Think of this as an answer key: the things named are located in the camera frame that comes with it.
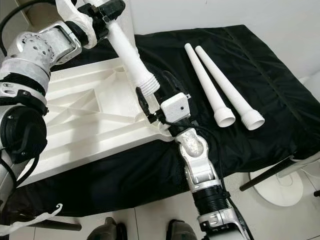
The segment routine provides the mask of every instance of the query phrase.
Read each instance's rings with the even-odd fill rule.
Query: tiled floor
[[[313,192],[320,189],[320,179],[299,171],[303,181],[302,200],[291,207],[278,207],[262,199],[253,189],[239,191],[248,181],[248,174],[236,173],[225,179],[234,203],[243,214],[256,240],[320,240],[320,198]],[[55,220],[74,223],[79,221],[82,230],[66,231],[25,227],[11,234],[10,240],[85,240],[90,232],[104,223],[107,216],[124,222],[129,240],[165,240],[167,224],[171,219],[189,223],[198,239],[203,236],[197,222],[197,211],[189,192],[152,202],[135,209],[102,213],[78,219],[57,217]]]

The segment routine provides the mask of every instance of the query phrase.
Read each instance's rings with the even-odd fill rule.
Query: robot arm
[[[122,0],[111,0],[99,7],[85,4],[79,14],[92,19],[97,42],[110,33],[109,24],[124,9]],[[39,32],[19,34],[8,49],[0,68],[0,210],[16,188],[16,178],[47,145],[43,116],[48,112],[45,97],[50,68],[71,60],[88,46],[91,39],[84,26],[88,24],[79,24],[77,19],[58,21]]]
[[[205,240],[250,240],[246,225],[229,202],[230,194],[223,189],[209,160],[206,140],[189,128],[175,141],[186,163],[185,175],[199,213],[200,228],[206,232]]]

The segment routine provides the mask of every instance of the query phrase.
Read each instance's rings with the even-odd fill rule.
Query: white plastic tube
[[[217,67],[201,46],[195,48],[204,65],[219,84],[224,94],[228,97],[234,108],[241,116],[241,121],[248,130],[255,130],[265,123],[265,119],[261,114],[254,110],[249,103],[241,96],[237,89],[226,78],[223,72]]]
[[[198,76],[205,95],[214,111],[216,123],[221,128],[232,125],[236,120],[235,115],[232,113],[231,109],[225,105],[190,43],[184,45],[184,49],[189,56],[195,73]]]
[[[107,38],[132,76],[133,83],[140,87],[144,96],[153,94],[160,88],[156,77],[147,70],[136,50],[115,20],[109,25]]]

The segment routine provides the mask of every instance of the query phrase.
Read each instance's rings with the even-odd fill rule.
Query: electrical cable
[[[16,181],[17,186],[22,184],[32,174],[32,172],[35,170],[36,166],[38,165],[39,158],[40,158],[39,155],[34,158],[33,163],[29,168],[29,170],[21,178],[19,178],[18,181]]]
[[[320,176],[312,175],[312,174],[310,174],[309,172],[307,172],[306,170],[304,170],[303,168],[300,168],[300,170],[301,170],[302,172],[304,172],[305,174],[307,174],[308,176],[312,177],[312,178],[320,179]]]
[[[225,152],[223,150],[223,148],[220,146],[220,143],[217,139],[217,137],[215,136],[215,134],[209,130],[208,128],[204,127],[204,126],[196,126],[196,125],[193,125],[193,124],[179,124],[179,123],[175,123],[175,122],[167,122],[165,121],[166,124],[168,125],[171,125],[171,126],[176,126],[176,127],[182,127],[182,128],[194,128],[194,129],[198,129],[198,130],[201,130],[201,131],[206,131],[207,133],[209,133],[214,141],[215,141],[215,144],[216,144],[216,148],[217,148],[217,153],[218,153],[218,164],[219,164],[219,175],[220,175],[220,181],[221,181],[221,186],[222,186],[222,189],[224,191],[227,191],[226,190],[226,185],[225,185],[225,180],[224,180],[224,169],[223,169],[223,159],[225,158]],[[234,208],[235,212],[237,213],[237,215],[242,219],[243,221],[243,224],[246,228],[246,231],[250,237],[251,240],[254,239],[244,217],[242,216],[242,214],[240,213],[239,209],[237,208],[237,206],[235,205],[235,203],[231,200],[230,197],[227,198],[229,203],[231,204],[231,206]]]
[[[13,189],[16,189],[16,187],[17,187],[17,178],[16,178],[16,175],[15,175],[14,171],[12,171],[11,167],[5,162],[5,160],[3,160],[1,158],[3,150],[4,150],[4,148],[0,149],[0,165],[2,165],[5,168],[5,170],[9,173],[9,175],[10,175],[10,177],[12,179],[12,182],[13,182]]]
[[[3,42],[3,32],[4,32],[4,28],[6,26],[6,24],[9,22],[9,20],[16,15],[17,13],[19,13],[21,10],[32,6],[34,4],[39,4],[39,3],[48,3],[48,4],[52,4],[52,5],[56,5],[56,1],[54,0],[33,0],[33,1],[29,1],[26,2],[24,4],[21,4],[20,6],[16,7],[14,10],[12,10],[0,23],[0,49],[2,50],[4,56],[7,56],[7,50],[4,46],[4,42]]]

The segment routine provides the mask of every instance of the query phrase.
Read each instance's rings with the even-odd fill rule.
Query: threaded tube end
[[[250,131],[260,128],[265,123],[265,119],[254,109],[241,116],[241,121]]]
[[[230,194],[223,191],[220,185],[202,189],[194,192],[192,195],[194,204],[200,215],[229,208],[227,198]]]
[[[148,81],[145,81],[138,87],[141,88],[142,94],[147,97],[151,94],[154,94],[160,88],[160,84],[156,77],[152,75],[152,77],[150,77]]]
[[[232,125],[236,117],[228,107],[222,107],[214,111],[214,119],[220,128],[226,128]]]

